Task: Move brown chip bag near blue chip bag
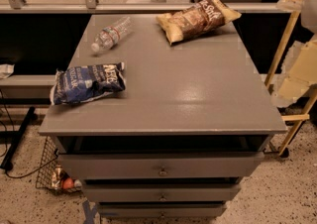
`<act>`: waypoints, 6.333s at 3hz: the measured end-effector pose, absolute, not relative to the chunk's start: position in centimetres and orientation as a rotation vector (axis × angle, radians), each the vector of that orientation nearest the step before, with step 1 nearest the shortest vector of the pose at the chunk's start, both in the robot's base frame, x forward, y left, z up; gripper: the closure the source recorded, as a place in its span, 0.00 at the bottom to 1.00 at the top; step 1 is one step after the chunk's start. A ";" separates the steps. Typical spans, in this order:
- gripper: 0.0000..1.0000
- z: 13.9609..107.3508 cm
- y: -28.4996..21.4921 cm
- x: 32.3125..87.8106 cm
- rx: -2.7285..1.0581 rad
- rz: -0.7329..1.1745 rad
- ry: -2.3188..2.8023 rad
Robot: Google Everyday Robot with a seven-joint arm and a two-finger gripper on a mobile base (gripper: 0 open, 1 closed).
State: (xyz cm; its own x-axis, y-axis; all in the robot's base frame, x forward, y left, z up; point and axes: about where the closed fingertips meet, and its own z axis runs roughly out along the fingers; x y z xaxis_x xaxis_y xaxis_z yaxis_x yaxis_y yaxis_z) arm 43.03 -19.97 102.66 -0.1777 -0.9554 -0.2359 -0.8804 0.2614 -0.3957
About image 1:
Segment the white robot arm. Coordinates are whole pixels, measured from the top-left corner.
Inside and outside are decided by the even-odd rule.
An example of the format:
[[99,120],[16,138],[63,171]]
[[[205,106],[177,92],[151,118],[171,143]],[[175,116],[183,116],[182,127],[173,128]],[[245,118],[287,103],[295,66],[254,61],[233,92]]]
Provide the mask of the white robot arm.
[[303,0],[301,25],[312,33],[317,34],[317,0]]

